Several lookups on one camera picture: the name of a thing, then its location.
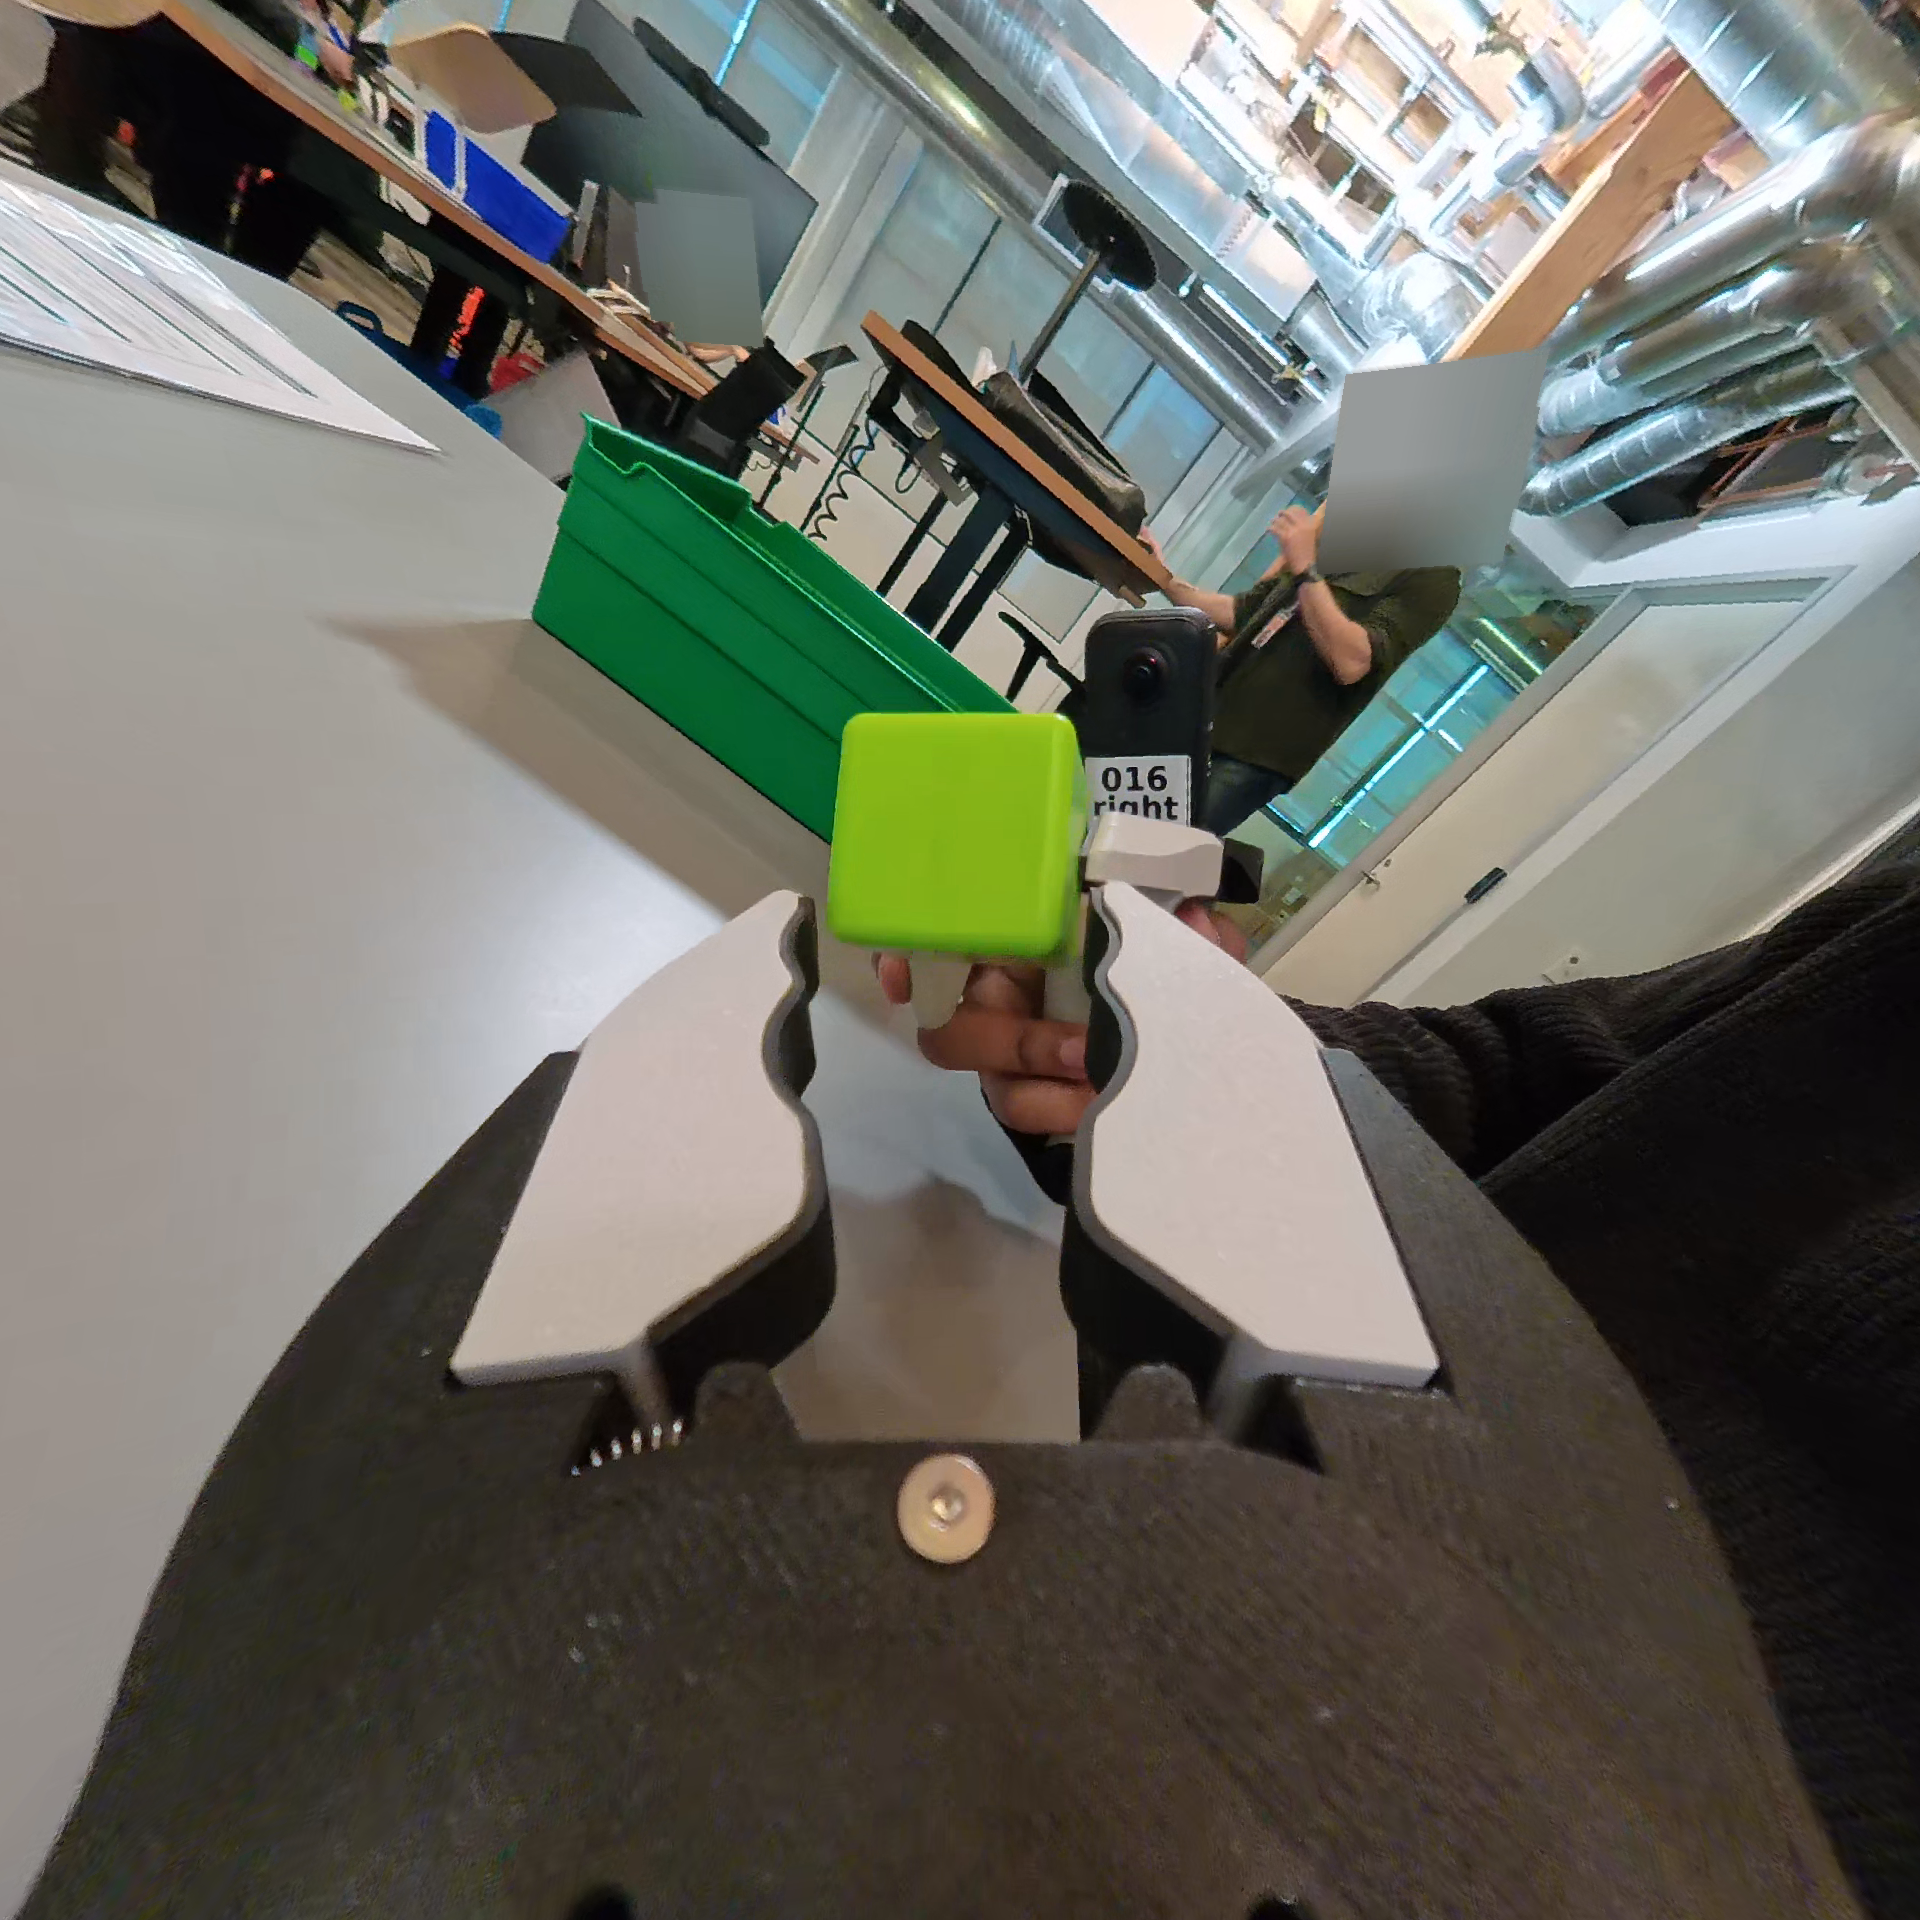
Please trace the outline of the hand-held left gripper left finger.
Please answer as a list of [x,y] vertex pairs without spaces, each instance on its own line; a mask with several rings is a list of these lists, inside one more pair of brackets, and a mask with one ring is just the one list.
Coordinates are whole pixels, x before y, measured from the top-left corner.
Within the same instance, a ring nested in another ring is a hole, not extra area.
[[724,1362],[777,1365],[833,1303],[814,902],[777,891],[583,1043],[453,1350],[466,1386],[608,1376],[690,1422]]

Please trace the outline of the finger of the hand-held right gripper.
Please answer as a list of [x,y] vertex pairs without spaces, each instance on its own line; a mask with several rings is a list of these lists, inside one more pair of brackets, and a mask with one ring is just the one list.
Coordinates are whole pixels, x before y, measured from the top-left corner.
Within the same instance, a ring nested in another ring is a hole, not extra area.
[[1167,898],[1216,898],[1225,842],[1206,829],[1097,829],[1083,854],[1083,884],[1128,881]]

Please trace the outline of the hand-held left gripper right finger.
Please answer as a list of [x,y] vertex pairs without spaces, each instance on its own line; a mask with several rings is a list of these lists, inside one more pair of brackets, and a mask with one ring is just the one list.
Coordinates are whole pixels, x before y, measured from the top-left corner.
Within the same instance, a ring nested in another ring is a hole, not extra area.
[[1083,1426],[1137,1365],[1233,1437],[1277,1380],[1428,1390],[1443,1357],[1311,1027],[1120,880],[1093,893],[1087,985],[1061,1245]]

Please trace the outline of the lime green magnetic cube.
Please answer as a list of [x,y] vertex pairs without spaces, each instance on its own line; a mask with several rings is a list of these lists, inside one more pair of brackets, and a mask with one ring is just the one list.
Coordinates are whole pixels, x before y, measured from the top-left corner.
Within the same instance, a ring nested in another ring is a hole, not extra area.
[[837,754],[835,940],[1038,964],[1076,948],[1091,791],[1066,717],[865,711]]

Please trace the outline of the green plastic bin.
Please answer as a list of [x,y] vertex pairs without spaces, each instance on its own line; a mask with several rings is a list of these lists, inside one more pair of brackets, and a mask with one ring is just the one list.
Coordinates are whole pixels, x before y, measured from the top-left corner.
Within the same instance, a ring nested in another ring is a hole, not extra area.
[[533,621],[818,837],[850,717],[1011,705],[743,483],[590,418]]

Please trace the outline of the person's right forearm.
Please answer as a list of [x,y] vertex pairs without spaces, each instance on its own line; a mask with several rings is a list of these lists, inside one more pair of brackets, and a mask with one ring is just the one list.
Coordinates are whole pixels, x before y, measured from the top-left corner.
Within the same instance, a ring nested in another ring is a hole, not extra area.
[[1293,1000],[1537,1246],[1732,1566],[1871,1915],[1917,1912],[1917,876],[1448,1007]]

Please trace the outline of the wooden standing desk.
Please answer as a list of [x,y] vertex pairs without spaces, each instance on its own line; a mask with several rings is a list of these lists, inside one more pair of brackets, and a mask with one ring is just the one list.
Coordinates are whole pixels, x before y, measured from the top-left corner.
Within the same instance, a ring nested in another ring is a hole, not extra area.
[[965,494],[959,527],[904,607],[923,633],[957,652],[1038,543],[1133,607],[1168,583],[1139,535],[998,419],[931,332],[900,330],[874,309],[858,325],[881,357],[866,419],[904,456],[927,453]]

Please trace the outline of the black bag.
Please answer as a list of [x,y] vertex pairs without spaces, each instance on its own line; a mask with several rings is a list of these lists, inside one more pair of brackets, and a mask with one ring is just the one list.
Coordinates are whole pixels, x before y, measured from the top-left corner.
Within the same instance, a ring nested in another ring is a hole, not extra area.
[[1019,378],[1011,369],[987,373],[977,397],[1023,444],[1066,477],[1130,539],[1143,531],[1146,494],[1097,434],[1068,405],[1068,397],[1040,369]]

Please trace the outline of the black disc pole fixture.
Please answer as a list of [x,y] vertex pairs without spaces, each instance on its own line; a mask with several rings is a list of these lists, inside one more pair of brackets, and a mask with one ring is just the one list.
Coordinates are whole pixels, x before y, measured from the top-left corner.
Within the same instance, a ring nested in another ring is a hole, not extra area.
[[1023,381],[1040,368],[1046,352],[1096,281],[1117,281],[1130,290],[1150,290],[1162,277],[1150,238],[1093,180],[1061,177],[1051,205],[1061,213],[1068,238],[1083,258],[1066,290],[1038,328],[1023,359]]

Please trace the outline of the black monitor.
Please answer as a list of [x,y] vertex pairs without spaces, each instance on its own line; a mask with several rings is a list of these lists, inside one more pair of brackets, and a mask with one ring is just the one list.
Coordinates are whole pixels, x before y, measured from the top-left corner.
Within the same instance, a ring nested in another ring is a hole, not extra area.
[[562,205],[554,258],[686,347],[760,347],[818,200],[760,126],[652,28],[576,4],[562,37],[500,33],[554,113],[523,168]]

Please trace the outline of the blue storage bin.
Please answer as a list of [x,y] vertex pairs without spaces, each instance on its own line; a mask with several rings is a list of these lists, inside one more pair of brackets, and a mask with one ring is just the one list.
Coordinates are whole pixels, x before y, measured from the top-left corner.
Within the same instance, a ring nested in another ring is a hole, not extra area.
[[422,110],[418,153],[422,170],[516,250],[546,265],[562,252],[572,205],[479,147],[447,113]]

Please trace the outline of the laminated instruction sheet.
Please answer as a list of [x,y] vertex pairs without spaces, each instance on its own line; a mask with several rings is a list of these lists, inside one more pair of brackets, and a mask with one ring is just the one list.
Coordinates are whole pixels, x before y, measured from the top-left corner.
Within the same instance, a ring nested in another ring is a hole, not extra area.
[[413,452],[374,406],[153,225],[2,183],[2,344]]

